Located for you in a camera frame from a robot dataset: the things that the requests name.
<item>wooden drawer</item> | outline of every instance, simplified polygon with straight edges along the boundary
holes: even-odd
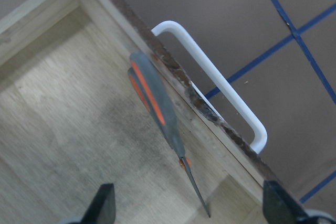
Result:
[[[208,219],[134,92],[130,53],[161,74]],[[192,89],[123,0],[28,0],[0,20],[3,223],[81,215],[114,183],[116,223],[263,223],[260,158]]]

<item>brown floor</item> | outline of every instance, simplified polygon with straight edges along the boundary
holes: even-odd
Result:
[[[0,17],[24,0],[0,0]],[[225,77],[245,66],[290,34],[270,0],[127,0],[154,27],[172,19],[181,23]],[[300,27],[335,0],[280,0]],[[302,36],[336,89],[336,13]],[[204,92],[214,85],[170,35],[160,39]],[[297,198],[336,170],[336,108],[304,54],[291,42],[233,83],[264,123],[268,144],[261,156]],[[247,140],[252,131],[221,94],[211,102]],[[306,206],[336,216],[336,181]]]

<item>light wood surface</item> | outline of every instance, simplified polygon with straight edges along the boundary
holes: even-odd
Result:
[[[205,218],[174,152],[129,84],[126,58],[77,9],[0,68],[4,223],[80,215],[105,182],[116,186],[117,223]],[[221,204],[236,210],[223,222],[204,223],[239,223],[258,204],[181,121],[179,128],[203,196],[225,192],[213,214]]]
[[[0,25],[0,223],[82,215],[110,182],[116,223],[265,222],[260,174],[110,0],[29,0]],[[174,103],[211,219],[128,81],[139,49]]]

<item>scissor handle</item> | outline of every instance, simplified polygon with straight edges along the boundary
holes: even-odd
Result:
[[[151,112],[169,146],[175,150],[178,157],[184,157],[185,149],[177,129],[173,103],[156,69],[141,51],[132,53],[130,60],[132,68],[128,73],[138,96]]]

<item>rusty edge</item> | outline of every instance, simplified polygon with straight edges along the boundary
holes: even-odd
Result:
[[[221,120],[203,99],[195,92],[190,84],[190,78],[183,68],[164,48],[163,44],[152,34],[147,25],[135,14],[125,0],[110,0],[119,12],[128,20],[132,27],[138,32],[147,46],[154,52],[154,58],[159,58],[169,69],[172,75],[185,87],[185,94],[191,103],[211,122],[221,127],[242,152],[250,159],[253,166],[267,180],[277,180],[277,176],[264,163],[258,154],[256,154],[243,138],[224,120]]]

